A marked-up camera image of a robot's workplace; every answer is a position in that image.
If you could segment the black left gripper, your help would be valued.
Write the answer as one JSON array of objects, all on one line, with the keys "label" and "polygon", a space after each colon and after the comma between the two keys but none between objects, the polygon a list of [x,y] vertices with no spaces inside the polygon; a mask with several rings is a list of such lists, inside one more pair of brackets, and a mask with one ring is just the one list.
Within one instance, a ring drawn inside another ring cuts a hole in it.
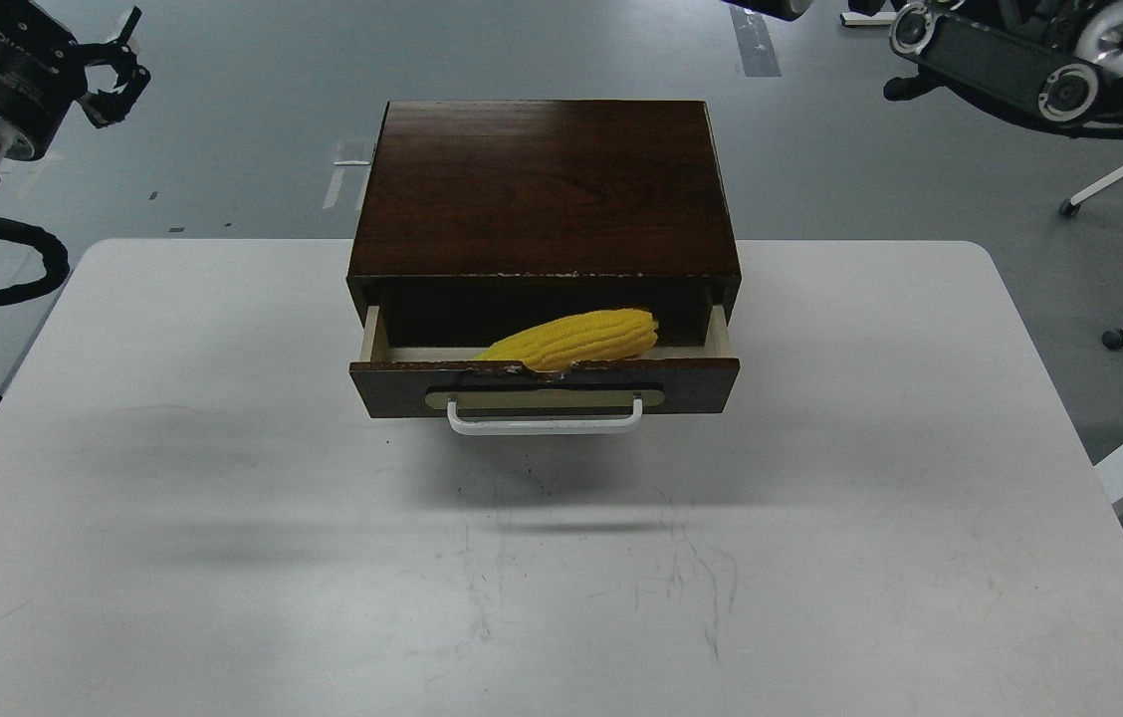
[{"label": "black left gripper", "polygon": [[[137,49],[141,9],[120,13],[112,40]],[[84,44],[35,1],[0,1],[0,119],[20,130],[55,130],[73,105],[95,128],[124,122],[150,83],[141,64],[115,69],[110,91],[90,91],[86,69],[103,63],[104,45]]]}]

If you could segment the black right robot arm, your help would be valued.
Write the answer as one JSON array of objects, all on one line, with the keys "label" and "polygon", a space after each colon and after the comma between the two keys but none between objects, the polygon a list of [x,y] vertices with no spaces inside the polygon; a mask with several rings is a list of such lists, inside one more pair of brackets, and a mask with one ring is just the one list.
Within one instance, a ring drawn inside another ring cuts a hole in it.
[{"label": "black right robot arm", "polygon": [[895,1],[891,49],[915,67],[891,102],[947,88],[1004,122],[1123,140],[1123,1]]}]

